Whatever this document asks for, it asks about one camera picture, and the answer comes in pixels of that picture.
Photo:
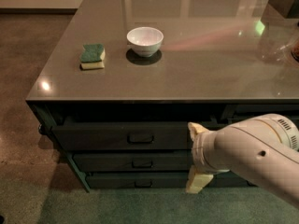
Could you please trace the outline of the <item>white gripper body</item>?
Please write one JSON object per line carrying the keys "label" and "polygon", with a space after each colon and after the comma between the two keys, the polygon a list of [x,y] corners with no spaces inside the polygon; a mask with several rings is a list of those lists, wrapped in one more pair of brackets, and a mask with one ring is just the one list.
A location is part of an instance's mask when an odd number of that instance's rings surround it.
{"label": "white gripper body", "polygon": [[192,159],[197,170],[204,174],[216,175],[229,172],[222,160],[224,152],[217,147],[224,130],[197,133],[192,142]]}

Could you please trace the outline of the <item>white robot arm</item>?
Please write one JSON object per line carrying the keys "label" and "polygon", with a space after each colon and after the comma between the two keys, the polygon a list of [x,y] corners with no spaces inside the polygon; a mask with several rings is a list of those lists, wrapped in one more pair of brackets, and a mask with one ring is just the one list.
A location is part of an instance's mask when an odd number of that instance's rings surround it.
{"label": "white robot arm", "polygon": [[299,208],[298,129],[267,114],[217,131],[190,122],[193,165],[186,191],[198,193],[215,175],[233,172]]}

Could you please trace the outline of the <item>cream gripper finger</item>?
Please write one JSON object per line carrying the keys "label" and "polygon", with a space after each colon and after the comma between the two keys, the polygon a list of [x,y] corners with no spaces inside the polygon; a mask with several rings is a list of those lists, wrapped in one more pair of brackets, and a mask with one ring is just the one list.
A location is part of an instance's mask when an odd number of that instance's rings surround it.
{"label": "cream gripper finger", "polygon": [[199,123],[194,122],[188,123],[188,129],[192,140],[194,140],[197,136],[201,135],[202,133],[208,132],[207,128],[205,128]]}
{"label": "cream gripper finger", "polygon": [[186,184],[186,192],[190,194],[199,193],[205,186],[207,186],[213,179],[213,175],[203,174],[197,171],[193,165],[188,174],[188,181]]}

